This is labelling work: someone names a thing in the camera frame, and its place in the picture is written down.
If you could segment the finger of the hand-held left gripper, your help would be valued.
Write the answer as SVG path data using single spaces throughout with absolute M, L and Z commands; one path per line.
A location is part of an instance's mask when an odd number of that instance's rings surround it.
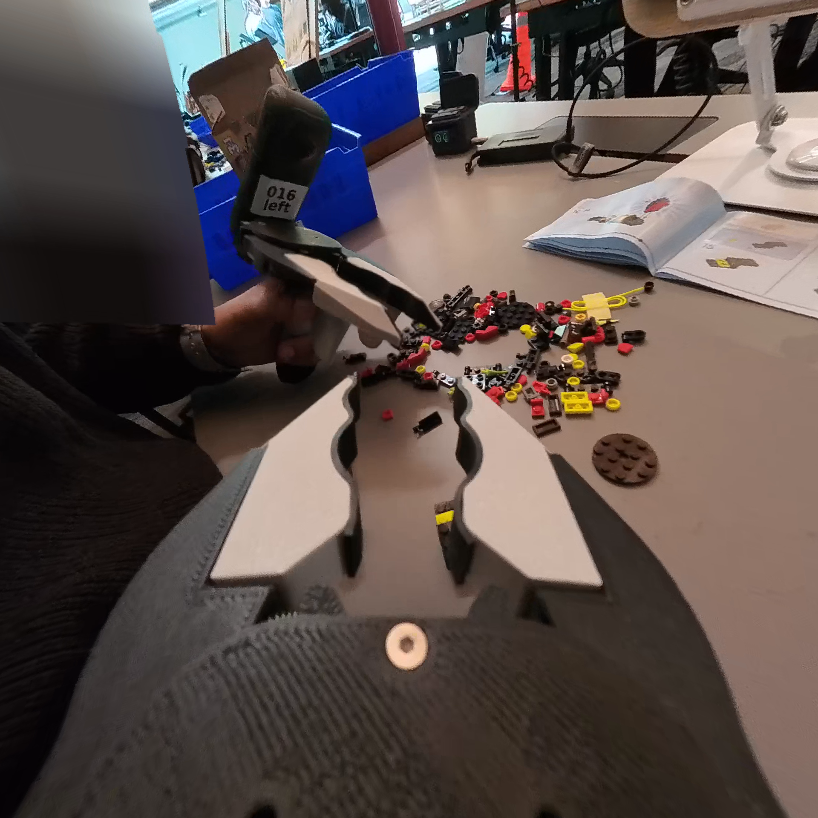
M 289 269 L 312 282 L 312 303 L 317 309 L 313 323 L 315 350 L 336 350 L 352 325 L 375 346 L 384 342 L 400 344 L 401 334 L 383 302 L 344 281 L 327 262 L 292 252 L 285 252 L 283 258 Z
M 344 281 L 384 306 L 396 309 L 428 330 L 440 329 L 440 321 L 429 305 L 414 290 L 372 261 L 352 251 L 342 251 L 336 271 Z

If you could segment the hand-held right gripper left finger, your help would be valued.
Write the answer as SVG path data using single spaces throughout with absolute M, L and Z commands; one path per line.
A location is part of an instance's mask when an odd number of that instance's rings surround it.
M 360 398 L 350 375 L 268 440 L 211 567 L 213 585 L 268 587 L 295 602 L 310 588 L 356 577 Z

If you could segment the person's left forearm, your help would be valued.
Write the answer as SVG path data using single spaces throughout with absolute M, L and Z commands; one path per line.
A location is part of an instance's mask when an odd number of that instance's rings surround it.
M 166 406 L 237 377 L 214 360 L 193 325 L 2 323 L 66 383 L 115 414 Z

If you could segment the cardboard box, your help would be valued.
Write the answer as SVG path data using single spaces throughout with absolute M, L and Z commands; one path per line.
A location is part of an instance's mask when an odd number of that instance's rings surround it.
M 251 158 L 264 97 L 276 86 L 292 88 L 267 39 L 222 57 L 190 77 L 190 93 L 240 179 Z

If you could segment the person's left hand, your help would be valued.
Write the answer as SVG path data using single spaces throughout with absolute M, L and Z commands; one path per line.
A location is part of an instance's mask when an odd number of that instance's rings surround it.
M 313 343 L 317 309 L 280 281 L 257 285 L 218 306 L 215 322 L 201 335 L 211 357 L 237 369 L 274 365 L 279 379 L 311 370 L 318 362 Z

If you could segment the orange traffic cone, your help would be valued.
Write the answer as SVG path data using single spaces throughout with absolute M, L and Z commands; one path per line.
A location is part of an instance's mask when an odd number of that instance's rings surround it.
M 533 68 L 531 38 L 529 36 L 528 15 L 524 12 L 516 16 L 516 67 L 514 58 L 510 58 L 500 91 L 509 94 L 514 91 L 515 77 L 517 88 L 522 94 L 533 90 L 536 75 Z

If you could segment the white desk stand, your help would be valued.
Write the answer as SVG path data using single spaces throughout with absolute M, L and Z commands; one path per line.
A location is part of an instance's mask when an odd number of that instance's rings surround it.
M 737 27 L 746 59 L 751 120 L 722 133 L 666 173 L 697 179 L 726 204 L 817 215 L 817 110 L 790 113 L 776 91 L 771 25 L 816 13 L 815 1 L 625 1 L 628 25 L 652 39 Z

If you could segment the pile of lego pieces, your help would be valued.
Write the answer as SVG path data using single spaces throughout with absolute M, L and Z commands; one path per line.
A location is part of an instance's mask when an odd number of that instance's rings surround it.
M 527 406 L 533 433 L 539 437 L 560 429 L 563 417 L 590 417 L 622 408 L 622 375 L 599 364 L 599 348 L 629 356 L 646 342 L 646 332 L 622 329 L 617 313 L 640 305 L 654 282 L 624 293 L 588 294 L 578 300 L 519 300 L 516 292 L 478 295 L 466 285 L 430 304 L 438 328 L 413 322 L 404 328 L 397 352 L 361 370 L 357 380 L 372 388 L 392 380 L 416 391 L 445 392 L 471 384 L 496 406 Z M 524 347 L 509 362 L 465 364 L 455 377 L 443 371 L 440 357 L 470 346 L 518 335 Z

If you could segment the dark round lego plate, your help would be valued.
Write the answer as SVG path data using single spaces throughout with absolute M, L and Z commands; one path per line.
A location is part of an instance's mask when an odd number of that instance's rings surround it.
M 647 484 L 658 474 L 660 463 L 655 450 L 645 440 L 619 433 L 596 441 L 591 462 L 602 478 L 620 486 Z

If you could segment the lego instruction booklet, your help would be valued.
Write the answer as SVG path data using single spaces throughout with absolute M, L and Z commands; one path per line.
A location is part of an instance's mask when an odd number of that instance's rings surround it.
M 816 223 L 728 208 L 702 181 L 660 178 L 584 199 L 528 236 L 524 247 L 639 267 L 652 277 L 817 318 Z

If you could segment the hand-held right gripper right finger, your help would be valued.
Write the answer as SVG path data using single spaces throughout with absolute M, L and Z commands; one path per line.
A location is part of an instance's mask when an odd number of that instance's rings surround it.
M 447 567 L 465 583 L 479 550 L 527 584 L 601 591 L 603 579 L 550 453 L 470 380 L 452 397 L 455 458 L 464 478 L 453 499 Z

